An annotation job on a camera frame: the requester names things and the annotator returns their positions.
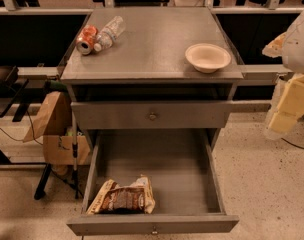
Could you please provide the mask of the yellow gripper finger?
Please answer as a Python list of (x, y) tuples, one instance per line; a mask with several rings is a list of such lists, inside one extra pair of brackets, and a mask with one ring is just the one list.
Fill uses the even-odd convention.
[(272, 134), (287, 134), (304, 115), (304, 74), (288, 80), (277, 106), (273, 107), (267, 130)]
[(262, 54), (270, 58), (281, 57), (283, 53), (285, 37), (286, 33), (278, 35), (275, 39), (273, 39), (263, 48)]

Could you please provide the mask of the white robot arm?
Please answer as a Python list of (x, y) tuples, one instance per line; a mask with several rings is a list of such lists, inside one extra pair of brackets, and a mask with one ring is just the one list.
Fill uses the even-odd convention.
[(266, 117), (266, 137), (279, 139), (304, 115), (304, 10), (286, 32), (264, 47), (262, 54), (281, 57), (283, 66), (294, 73), (289, 80), (278, 80)]

